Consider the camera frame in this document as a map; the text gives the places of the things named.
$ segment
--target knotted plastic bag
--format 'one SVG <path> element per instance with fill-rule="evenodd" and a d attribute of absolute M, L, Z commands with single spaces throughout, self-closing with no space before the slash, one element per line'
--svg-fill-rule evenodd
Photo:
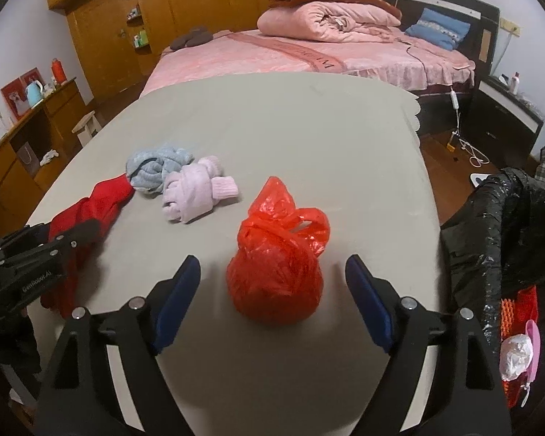
<path fill-rule="evenodd" d="M 297 209 L 284 183 L 270 177 L 241 223 L 238 253 L 226 272 L 236 309 L 273 326 L 311 316 L 323 293 L 317 257 L 329 235 L 325 213 Z"/>

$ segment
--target picture frame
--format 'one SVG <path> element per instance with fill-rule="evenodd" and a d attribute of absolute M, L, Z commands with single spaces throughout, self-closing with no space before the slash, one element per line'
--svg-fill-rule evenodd
<path fill-rule="evenodd" d="M 43 80 L 41 73 L 38 71 L 37 67 L 21 75 L 20 79 L 22 80 L 23 86 L 25 88 L 29 86 L 30 84 L 32 84 L 32 82 L 35 80 L 38 80 L 42 86 L 45 85 L 45 81 Z"/>
<path fill-rule="evenodd" d="M 30 110 L 30 104 L 26 97 L 23 81 L 20 78 L 12 80 L 9 84 L 1 88 L 0 92 L 10 111 L 15 116 L 16 121 L 21 120 Z"/>

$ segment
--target nightstand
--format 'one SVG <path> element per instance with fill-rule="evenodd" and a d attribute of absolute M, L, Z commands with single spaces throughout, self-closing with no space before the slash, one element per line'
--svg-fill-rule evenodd
<path fill-rule="evenodd" d="M 522 169 L 543 120 L 494 77 L 484 78 L 472 98 L 461 136 L 498 168 Z"/>

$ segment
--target dark slipper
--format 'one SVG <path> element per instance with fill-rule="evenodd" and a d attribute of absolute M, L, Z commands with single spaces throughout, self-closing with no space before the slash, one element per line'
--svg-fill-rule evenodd
<path fill-rule="evenodd" d="M 179 49 L 183 49 L 184 47 L 186 47 L 186 42 L 188 42 L 193 37 L 196 37 L 199 34 L 202 34 L 205 32 L 208 32 L 208 28 L 205 26 L 197 26 L 195 28 L 192 28 L 190 32 L 188 32 L 187 34 L 184 34 L 183 36 L 180 36 L 180 37 L 176 37 L 173 40 L 173 42 L 170 44 L 170 49 L 172 49 L 172 51 L 178 51 Z"/>
<path fill-rule="evenodd" d="M 209 32 L 201 32 L 197 35 L 195 35 L 192 39 L 190 39 L 188 42 L 186 42 L 187 48 L 193 48 L 194 46 L 200 46 L 202 44 L 206 44 L 207 42 L 210 42 L 213 38 L 212 33 Z"/>

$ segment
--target black trash bag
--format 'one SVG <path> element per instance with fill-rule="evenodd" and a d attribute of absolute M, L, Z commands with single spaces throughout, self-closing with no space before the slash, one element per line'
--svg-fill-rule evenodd
<path fill-rule="evenodd" d="M 525 407 L 512 410 L 513 427 L 527 427 L 529 416 L 534 421 L 537 411 L 545 413 L 545 189 L 521 170 L 504 169 L 470 195 L 442 226 L 441 236 L 452 306 L 474 311 L 497 365 L 500 300 L 537 285 L 539 370 Z M 527 428 L 515 434 L 534 433 Z"/>

